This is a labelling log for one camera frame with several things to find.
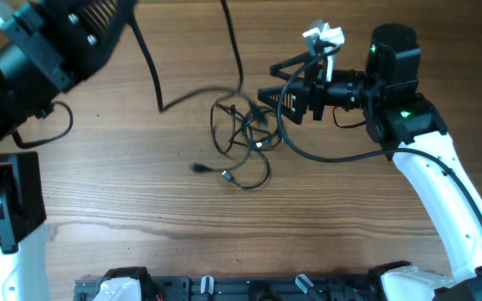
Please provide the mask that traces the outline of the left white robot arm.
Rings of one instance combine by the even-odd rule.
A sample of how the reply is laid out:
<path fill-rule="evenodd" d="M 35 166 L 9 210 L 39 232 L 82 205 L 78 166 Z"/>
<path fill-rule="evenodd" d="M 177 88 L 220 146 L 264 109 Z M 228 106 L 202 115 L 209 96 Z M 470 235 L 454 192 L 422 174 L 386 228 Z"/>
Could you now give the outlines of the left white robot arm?
<path fill-rule="evenodd" d="M 48 300 L 46 211 L 36 143 L 20 125 L 103 68 L 132 1 L 0 1 L 0 300 Z"/>

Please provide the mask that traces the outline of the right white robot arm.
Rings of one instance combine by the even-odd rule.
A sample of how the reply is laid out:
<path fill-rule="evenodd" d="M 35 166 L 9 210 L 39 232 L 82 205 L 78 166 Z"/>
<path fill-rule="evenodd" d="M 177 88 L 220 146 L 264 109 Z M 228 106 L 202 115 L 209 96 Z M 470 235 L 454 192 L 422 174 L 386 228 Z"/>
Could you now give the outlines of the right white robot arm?
<path fill-rule="evenodd" d="M 454 149 L 435 106 L 418 91 L 421 49 L 414 30 L 387 23 L 372 32 L 366 67 L 339 70 L 335 56 L 345 38 L 340 28 L 315 25 L 303 35 L 308 50 L 274 64 L 279 87 L 260 89 L 278 121 L 300 124 L 325 107 L 361 110 L 363 126 L 418 194 L 449 259 L 448 276 L 400 261 L 371 269 L 370 300 L 482 300 L 482 199 Z"/>

